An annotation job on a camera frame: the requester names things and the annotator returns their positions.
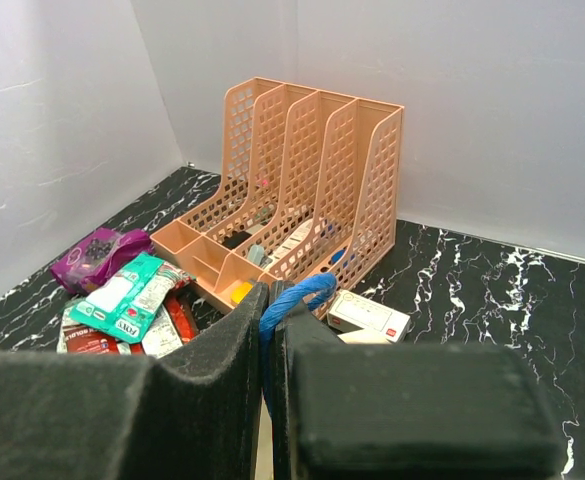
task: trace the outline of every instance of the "teal snack bag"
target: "teal snack bag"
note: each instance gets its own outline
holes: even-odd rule
[[[139,343],[166,294],[191,280],[183,270],[141,253],[105,285],[77,303],[69,317],[124,342]]]

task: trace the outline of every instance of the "red and white package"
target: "red and white package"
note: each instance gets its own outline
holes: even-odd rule
[[[187,305],[181,305],[173,293],[163,301],[156,318],[141,343],[128,344],[111,335],[71,320],[63,312],[57,353],[147,354],[161,358],[192,340],[199,332]]]

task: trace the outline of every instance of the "table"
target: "table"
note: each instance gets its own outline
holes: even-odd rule
[[[103,226],[153,232],[218,184],[218,175],[180,168]],[[0,298],[0,350],[55,349],[69,296],[48,267]],[[355,291],[408,313],[406,342],[516,349],[556,411],[566,439],[564,473],[585,479],[585,264],[398,221],[396,246]],[[221,318],[203,300],[191,301],[200,327]]]

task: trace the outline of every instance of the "blue rope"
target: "blue rope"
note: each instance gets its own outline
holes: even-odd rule
[[[272,390],[270,388],[268,355],[276,326],[292,308],[303,300],[303,297],[312,293],[317,294],[308,303],[308,309],[313,311],[323,305],[334,294],[335,290],[336,277],[334,274],[320,273],[314,275],[285,290],[261,317],[259,322],[259,351],[261,352],[261,368],[263,372],[263,397],[270,416],[272,416]]]

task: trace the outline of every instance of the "lattice panel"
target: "lattice panel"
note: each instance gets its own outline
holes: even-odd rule
[[[403,109],[398,110],[374,131],[354,224],[354,241],[330,268],[340,288],[356,285],[394,245],[402,114]],[[327,308],[320,309],[318,316]]]
[[[312,228],[304,241],[273,265],[272,275],[293,281],[303,278],[352,235],[359,197],[356,114],[357,102],[352,101],[328,119]]]
[[[272,220],[241,245],[247,257],[252,245],[262,245],[270,255],[294,229],[312,216],[321,165],[321,111],[319,92],[294,103],[285,132],[279,204]]]
[[[241,207],[214,226],[207,235],[217,242],[254,223],[268,221],[276,209],[281,180],[281,159],[285,120],[289,102],[285,86],[259,96],[254,105],[254,122],[247,186]]]
[[[209,200],[181,217],[199,232],[236,212],[247,197],[252,115],[257,95],[257,80],[250,80],[230,89],[225,96],[221,185]]]

